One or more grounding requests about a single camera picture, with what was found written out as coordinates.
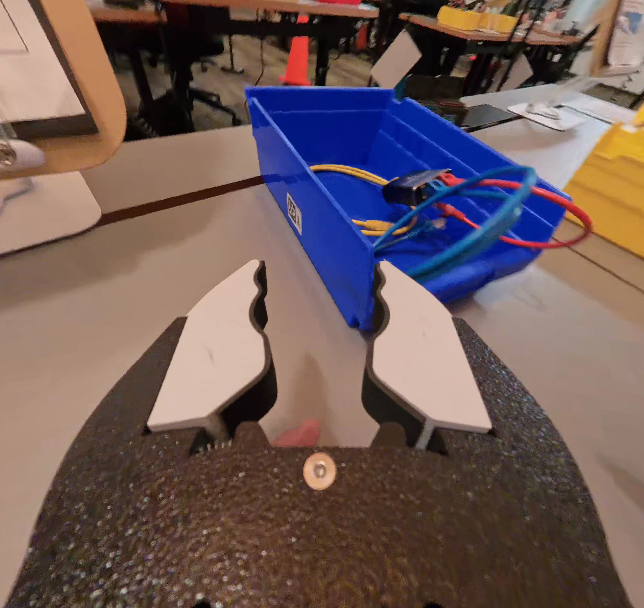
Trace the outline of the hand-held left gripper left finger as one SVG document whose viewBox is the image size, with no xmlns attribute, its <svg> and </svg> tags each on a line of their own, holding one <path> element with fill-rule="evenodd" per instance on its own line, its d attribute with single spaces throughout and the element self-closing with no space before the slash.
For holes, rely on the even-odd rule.
<svg viewBox="0 0 644 608">
<path fill-rule="evenodd" d="M 234 435 L 267 415 L 278 395 L 267 291 L 266 265 L 255 259 L 191 309 L 147 421 L 151 432 Z"/>
</svg>

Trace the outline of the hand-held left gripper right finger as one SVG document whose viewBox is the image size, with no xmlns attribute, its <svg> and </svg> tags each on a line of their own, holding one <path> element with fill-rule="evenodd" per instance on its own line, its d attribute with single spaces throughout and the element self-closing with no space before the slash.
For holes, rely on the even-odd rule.
<svg viewBox="0 0 644 608">
<path fill-rule="evenodd" d="M 371 418 L 406 435 L 493 429 L 452 315 L 388 261 L 375 268 L 373 326 L 362 391 Z"/>
</svg>

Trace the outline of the blue plastic bin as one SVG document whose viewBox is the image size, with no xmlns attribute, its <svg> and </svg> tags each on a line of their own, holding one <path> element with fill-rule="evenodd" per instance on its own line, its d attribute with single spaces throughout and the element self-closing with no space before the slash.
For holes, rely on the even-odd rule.
<svg viewBox="0 0 644 608">
<path fill-rule="evenodd" d="M 393 90 L 250 87 L 246 97 L 265 183 L 342 317 L 361 330 L 372 329 L 378 261 L 409 273 L 473 229 L 448 218 L 441 230 L 375 251 L 355 220 L 396 222 L 409 209 L 386 203 L 378 185 L 310 167 L 350 166 L 385 180 L 451 169 L 467 179 L 514 164 Z"/>
</svg>

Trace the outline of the small black device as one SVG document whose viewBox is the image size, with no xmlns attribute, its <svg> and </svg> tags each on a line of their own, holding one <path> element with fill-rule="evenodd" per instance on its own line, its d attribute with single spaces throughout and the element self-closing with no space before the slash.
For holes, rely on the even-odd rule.
<svg viewBox="0 0 644 608">
<path fill-rule="evenodd" d="M 382 186 L 382 196 L 389 204 L 402 204 L 415 208 L 434 195 L 446 190 L 442 178 L 451 169 L 418 170 L 394 178 Z"/>
</svg>

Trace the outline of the black flat pad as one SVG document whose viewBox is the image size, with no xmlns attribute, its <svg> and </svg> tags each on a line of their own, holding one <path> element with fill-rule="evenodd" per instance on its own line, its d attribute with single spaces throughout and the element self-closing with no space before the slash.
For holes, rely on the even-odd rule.
<svg viewBox="0 0 644 608">
<path fill-rule="evenodd" d="M 468 108 L 468 113 L 463 118 L 459 127 L 462 130 L 471 133 L 520 119 L 522 119 L 521 115 L 512 113 L 505 108 L 499 108 L 489 104 L 481 104 Z"/>
</svg>

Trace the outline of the yellow plastic bin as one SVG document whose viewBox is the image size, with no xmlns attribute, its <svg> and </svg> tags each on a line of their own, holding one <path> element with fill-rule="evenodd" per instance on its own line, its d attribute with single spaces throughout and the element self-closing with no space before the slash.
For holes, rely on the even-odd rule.
<svg viewBox="0 0 644 608">
<path fill-rule="evenodd" d="M 643 258 L 643 107 L 601 136 L 565 191 L 597 235 Z"/>
</svg>

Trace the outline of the wooden document stand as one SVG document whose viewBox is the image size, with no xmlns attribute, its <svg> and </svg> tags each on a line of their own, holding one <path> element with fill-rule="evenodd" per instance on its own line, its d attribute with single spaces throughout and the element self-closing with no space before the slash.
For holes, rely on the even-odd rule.
<svg viewBox="0 0 644 608">
<path fill-rule="evenodd" d="M 596 18 L 587 73 L 508 106 L 509 112 L 557 131 L 572 129 L 580 119 L 563 114 L 560 106 L 568 99 L 605 77 L 629 75 L 643 67 L 643 0 L 603 0 Z"/>
<path fill-rule="evenodd" d="M 84 233 L 102 211 L 82 170 L 124 140 L 124 99 L 86 0 L 37 0 L 85 114 L 1 120 L 1 256 Z"/>
</svg>

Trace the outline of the orange traffic cone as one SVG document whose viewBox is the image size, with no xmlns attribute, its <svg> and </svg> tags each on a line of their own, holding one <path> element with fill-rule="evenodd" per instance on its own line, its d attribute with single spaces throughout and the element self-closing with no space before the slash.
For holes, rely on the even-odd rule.
<svg viewBox="0 0 644 608">
<path fill-rule="evenodd" d="M 294 36 L 288 54 L 286 71 L 279 77 L 281 84 L 290 87 L 312 86 L 308 76 L 309 70 L 309 38 Z"/>
</svg>

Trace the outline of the wooden work table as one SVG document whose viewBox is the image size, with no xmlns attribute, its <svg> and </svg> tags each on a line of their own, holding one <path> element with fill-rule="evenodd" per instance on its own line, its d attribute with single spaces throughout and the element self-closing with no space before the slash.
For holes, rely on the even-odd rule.
<svg viewBox="0 0 644 608">
<path fill-rule="evenodd" d="M 503 64 L 513 62 L 517 66 L 522 54 L 530 63 L 539 64 L 552 60 L 555 54 L 561 54 L 561 60 L 574 59 L 584 46 L 581 35 L 552 34 L 533 27 L 526 34 L 498 33 L 458 29 L 418 14 L 400 13 L 398 19 L 421 52 L 412 75 L 449 76 L 465 59 L 469 67 L 463 77 L 462 96 L 487 92 Z"/>
<path fill-rule="evenodd" d="M 108 52 L 130 60 L 140 97 L 139 112 L 128 119 L 141 136 L 195 131 L 196 101 L 242 124 L 237 113 L 213 92 L 192 86 L 192 66 L 221 55 L 221 38 L 307 37 L 317 42 L 314 86 L 326 85 L 333 43 L 350 39 L 360 21 L 379 15 L 376 7 L 314 0 L 88 0 Z"/>
</svg>

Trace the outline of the laminated illustrated sheet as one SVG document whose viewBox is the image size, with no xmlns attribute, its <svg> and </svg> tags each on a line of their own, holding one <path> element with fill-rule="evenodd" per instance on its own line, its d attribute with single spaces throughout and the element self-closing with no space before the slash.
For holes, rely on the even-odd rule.
<svg viewBox="0 0 644 608">
<path fill-rule="evenodd" d="M 1 0 L 1 120 L 85 114 L 37 0 Z"/>
</svg>

